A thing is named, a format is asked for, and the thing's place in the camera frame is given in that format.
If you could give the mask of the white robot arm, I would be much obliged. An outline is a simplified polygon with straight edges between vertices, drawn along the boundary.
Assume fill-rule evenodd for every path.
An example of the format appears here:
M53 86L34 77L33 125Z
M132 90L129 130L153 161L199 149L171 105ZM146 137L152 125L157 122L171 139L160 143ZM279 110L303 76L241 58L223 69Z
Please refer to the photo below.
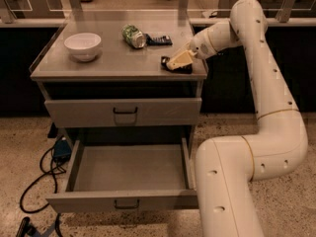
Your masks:
M266 42L267 19L257 0L238 0L230 18L196 34L166 66L183 68L235 46L244 48L259 131L215 137L196 155L196 184L204 237L264 237L248 183L288 174L307 154L298 106Z

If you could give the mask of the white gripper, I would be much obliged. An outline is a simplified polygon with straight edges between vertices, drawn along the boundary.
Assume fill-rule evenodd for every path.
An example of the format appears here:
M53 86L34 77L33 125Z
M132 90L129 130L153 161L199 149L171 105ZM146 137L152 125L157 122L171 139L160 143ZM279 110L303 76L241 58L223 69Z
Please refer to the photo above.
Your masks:
M240 45L241 42L233 31L230 21L224 20L198 32L190 41L190 50L180 51L170 58L166 66L170 70L175 70L192 64L194 57L207 59L226 48Z

